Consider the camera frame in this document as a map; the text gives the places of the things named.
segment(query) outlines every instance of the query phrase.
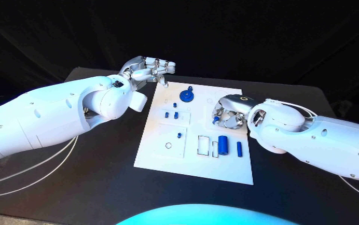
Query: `blue knob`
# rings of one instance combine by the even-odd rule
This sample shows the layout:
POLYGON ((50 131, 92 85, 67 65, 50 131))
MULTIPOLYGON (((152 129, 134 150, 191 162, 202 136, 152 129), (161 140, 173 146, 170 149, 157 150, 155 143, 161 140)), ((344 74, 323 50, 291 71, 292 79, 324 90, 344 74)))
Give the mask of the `blue knob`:
POLYGON ((191 102, 191 100, 194 98, 194 95, 193 95, 191 91, 193 91, 193 87, 191 86, 189 86, 187 90, 181 91, 181 93, 178 95, 180 96, 178 98, 181 99, 183 102, 191 102))
POLYGON ((217 117, 217 116, 216 116, 214 119, 213 119, 213 122, 212 122, 213 125, 214 125, 216 121, 219 121, 219 117, 217 117))

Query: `table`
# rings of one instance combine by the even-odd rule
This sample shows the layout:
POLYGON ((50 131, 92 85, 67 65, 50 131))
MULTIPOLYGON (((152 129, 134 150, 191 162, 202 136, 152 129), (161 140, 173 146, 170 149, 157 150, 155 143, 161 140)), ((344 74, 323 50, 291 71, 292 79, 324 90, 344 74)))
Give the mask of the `table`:
MULTIPOLYGON (((66 81, 116 74, 75 68, 66 81)), ((168 81, 239 88, 258 101, 295 103, 318 115, 334 117, 318 88, 281 84, 167 76, 168 81)), ((203 203, 245 208, 300 224, 357 221, 359 195, 331 173, 300 162, 288 153, 268 152, 249 138, 253 186, 132 166, 155 84, 140 92, 148 97, 141 113, 128 109, 119 119, 79 136, 67 161, 26 190, 0 196, 0 214, 65 224, 114 224, 154 208, 203 203)), ((66 143, 20 152, 0 160, 1 177, 34 165, 66 143)), ((0 192, 37 180, 66 153, 23 176, 1 183, 0 192)))

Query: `black backdrop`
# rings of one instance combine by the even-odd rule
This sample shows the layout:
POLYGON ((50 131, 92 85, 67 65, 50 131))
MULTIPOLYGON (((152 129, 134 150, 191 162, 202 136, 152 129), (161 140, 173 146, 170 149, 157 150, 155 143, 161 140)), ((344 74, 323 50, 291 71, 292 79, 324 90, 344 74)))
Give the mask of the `black backdrop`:
POLYGON ((357 0, 0 0, 1 102, 137 55, 357 99, 357 0))

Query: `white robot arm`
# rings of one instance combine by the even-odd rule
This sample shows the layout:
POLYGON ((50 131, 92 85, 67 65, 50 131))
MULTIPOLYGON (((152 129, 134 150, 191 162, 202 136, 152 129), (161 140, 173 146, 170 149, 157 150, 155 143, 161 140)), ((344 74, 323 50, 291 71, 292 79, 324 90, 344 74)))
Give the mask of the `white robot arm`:
POLYGON ((147 81, 167 87, 163 74, 173 74, 174 66, 135 57, 118 75, 60 83, 20 95, 0 106, 0 158, 69 140, 116 119, 128 107, 141 112, 147 97, 137 90, 147 81))
POLYGON ((239 129, 274 153, 289 152, 307 164, 359 180, 359 124, 317 116, 294 104, 266 99, 258 103, 242 95, 220 98, 212 113, 213 124, 239 129), (308 113, 304 117, 289 106, 308 113))

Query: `black tabletop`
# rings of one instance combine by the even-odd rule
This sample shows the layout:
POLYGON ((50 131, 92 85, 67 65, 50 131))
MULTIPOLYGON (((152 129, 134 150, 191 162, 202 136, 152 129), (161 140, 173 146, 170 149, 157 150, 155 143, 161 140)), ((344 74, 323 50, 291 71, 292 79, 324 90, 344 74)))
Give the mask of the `black tabletop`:
MULTIPOLYGON (((66 81, 116 72, 76 68, 66 81)), ((168 81, 242 89, 243 95, 295 103, 333 117, 318 88, 271 83, 167 76, 168 81)), ((300 224, 357 221, 359 194, 331 173, 274 154, 249 138, 253 186, 132 166, 155 84, 141 113, 128 109, 116 120, 79 136, 67 161, 34 186, 0 196, 0 213, 65 224, 114 224, 154 208, 187 203, 245 208, 300 224)), ((66 143, 20 152, 0 160, 1 177, 53 155, 66 143)), ((0 192, 31 183, 56 167, 66 152, 28 173, 1 182, 0 192)))

